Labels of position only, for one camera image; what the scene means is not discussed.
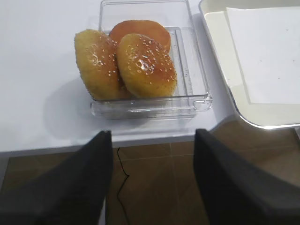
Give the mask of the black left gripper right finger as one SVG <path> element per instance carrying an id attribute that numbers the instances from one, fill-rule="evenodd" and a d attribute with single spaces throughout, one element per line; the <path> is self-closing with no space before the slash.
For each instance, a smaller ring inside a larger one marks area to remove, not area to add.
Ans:
<path id="1" fill-rule="evenodd" d="M 195 179 L 211 225 L 298 225 L 300 189 L 255 167 L 205 129 L 195 132 Z"/>

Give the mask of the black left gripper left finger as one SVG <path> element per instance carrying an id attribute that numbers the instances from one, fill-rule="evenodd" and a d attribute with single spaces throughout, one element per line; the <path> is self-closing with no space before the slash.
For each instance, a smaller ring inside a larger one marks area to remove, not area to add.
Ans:
<path id="1" fill-rule="evenodd" d="M 57 167 L 0 196 L 2 225 L 96 225 L 113 172 L 110 131 Z"/>

